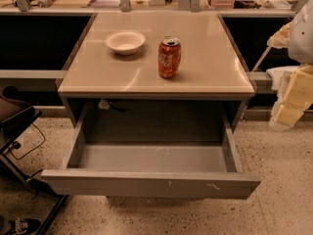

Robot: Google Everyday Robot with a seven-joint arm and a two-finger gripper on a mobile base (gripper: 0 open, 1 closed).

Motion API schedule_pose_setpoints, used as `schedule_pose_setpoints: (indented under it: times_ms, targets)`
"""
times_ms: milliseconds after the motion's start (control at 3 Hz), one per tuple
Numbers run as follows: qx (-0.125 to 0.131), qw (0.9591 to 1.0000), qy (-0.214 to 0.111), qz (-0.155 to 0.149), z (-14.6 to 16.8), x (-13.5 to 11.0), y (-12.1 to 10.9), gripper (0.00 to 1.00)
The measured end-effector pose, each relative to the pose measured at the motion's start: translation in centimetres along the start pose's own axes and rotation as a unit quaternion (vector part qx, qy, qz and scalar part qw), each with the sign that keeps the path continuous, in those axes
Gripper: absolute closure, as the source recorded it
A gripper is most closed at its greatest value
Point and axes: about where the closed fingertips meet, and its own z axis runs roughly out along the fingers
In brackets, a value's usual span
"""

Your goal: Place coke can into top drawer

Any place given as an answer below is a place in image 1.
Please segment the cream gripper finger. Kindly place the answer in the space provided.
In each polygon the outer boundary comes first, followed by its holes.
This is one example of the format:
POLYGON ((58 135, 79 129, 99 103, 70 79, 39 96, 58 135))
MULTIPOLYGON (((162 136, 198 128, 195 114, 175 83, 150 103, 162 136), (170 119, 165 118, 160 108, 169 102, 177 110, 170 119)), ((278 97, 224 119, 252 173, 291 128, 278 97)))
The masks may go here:
POLYGON ((269 126, 276 131, 285 131, 294 127, 313 104, 313 66, 301 65, 295 71, 285 71, 277 96, 269 126))
POLYGON ((289 45, 289 35, 291 30, 291 23, 283 25, 276 33, 274 33, 267 41, 267 46, 282 49, 289 45))

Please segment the white curved robot base part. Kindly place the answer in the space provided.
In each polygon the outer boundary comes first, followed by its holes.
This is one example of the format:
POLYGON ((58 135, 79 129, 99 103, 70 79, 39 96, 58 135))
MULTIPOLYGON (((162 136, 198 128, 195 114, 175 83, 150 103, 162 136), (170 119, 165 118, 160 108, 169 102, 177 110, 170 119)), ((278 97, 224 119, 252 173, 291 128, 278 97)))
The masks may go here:
POLYGON ((277 91, 280 85, 281 78, 285 72, 294 72, 298 69, 298 66, 285 66, 285 67, 276 67, 271 68, 266 71, 266 73, 272 79, 271 89, 277 91))

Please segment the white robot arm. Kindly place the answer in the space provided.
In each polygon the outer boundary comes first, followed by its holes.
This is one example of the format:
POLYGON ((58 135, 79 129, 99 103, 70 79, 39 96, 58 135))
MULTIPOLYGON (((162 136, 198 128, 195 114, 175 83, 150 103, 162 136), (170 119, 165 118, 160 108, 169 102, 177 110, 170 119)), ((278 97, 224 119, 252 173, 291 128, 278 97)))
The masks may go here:
POLYGON ((283 73, 271 111, 269 125, 284 131, 294 127, 313 105, 313 0, 307 0, 293 20, 269 38, 267 45, 287 48, 289 57, 299 63, 295 71, 283 73))

